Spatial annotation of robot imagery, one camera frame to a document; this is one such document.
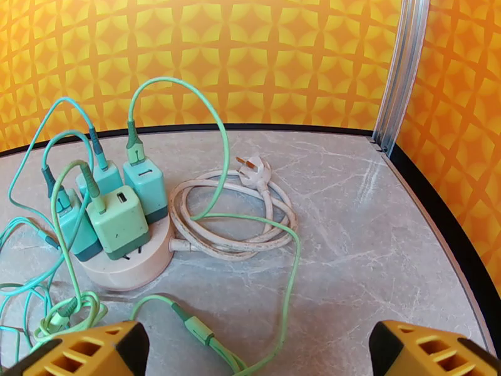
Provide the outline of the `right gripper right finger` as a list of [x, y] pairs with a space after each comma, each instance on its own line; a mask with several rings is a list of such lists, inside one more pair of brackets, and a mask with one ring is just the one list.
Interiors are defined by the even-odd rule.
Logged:
[[369, 336], [374, 375], [500, 375], [500, 359], [467, 337], [394, 320]]

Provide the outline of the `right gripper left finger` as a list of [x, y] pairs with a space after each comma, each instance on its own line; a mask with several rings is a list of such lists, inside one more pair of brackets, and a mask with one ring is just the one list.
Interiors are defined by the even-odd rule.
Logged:
[[150, 341], [133, 320], [61, 334], [4, 375], [145, 375]]

